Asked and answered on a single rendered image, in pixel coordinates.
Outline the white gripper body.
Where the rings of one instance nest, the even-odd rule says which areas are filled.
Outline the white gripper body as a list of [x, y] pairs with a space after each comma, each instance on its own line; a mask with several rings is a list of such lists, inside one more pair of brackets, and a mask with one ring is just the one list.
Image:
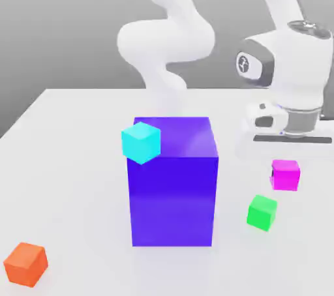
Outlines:
[[242, 159], [304, 160], [334, 157], [334, 133], [317, 130], [300, 137], [246, 132], [235, 143]]

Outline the small magenta cube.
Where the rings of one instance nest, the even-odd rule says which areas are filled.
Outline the small magenta cube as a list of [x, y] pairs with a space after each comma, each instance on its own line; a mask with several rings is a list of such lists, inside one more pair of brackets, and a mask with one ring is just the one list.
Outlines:
[[270, 182], [273, 190], [297, 191], [301, 170], [295, 160], [273, 160]]

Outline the small green cube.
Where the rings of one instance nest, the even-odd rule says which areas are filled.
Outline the small green cube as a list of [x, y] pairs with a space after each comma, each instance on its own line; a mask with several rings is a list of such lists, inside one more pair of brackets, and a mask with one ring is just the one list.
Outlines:
[[276, 212], [276, 200], [256, 195], [249, 205], [247, 224], [263, 231], [269, 231], [275, 220]]

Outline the small cyan cube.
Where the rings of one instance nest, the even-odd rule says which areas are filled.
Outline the small cyan cube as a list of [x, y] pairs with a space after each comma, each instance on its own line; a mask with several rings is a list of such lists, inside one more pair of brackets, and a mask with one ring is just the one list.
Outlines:
[[161, 130], [138, 122], [121, 131], [122, 152], [142, 165], [161, 154]]

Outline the small orange cube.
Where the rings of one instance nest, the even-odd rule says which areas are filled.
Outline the small orange cube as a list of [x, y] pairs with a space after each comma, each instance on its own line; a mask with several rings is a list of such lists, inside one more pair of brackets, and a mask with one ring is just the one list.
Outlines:
[[19, 243], [3, 262], [8, 280], [33, 288], [48, 268], [43, 246]]

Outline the large purple box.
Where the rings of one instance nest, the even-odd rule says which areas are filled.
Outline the large purple box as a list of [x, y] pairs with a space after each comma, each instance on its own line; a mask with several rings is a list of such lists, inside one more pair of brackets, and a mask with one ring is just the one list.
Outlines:
[[208, 117], [135, 117], [161, 154], [127, 161], [133, 246], [211, 246], [219, 154]]

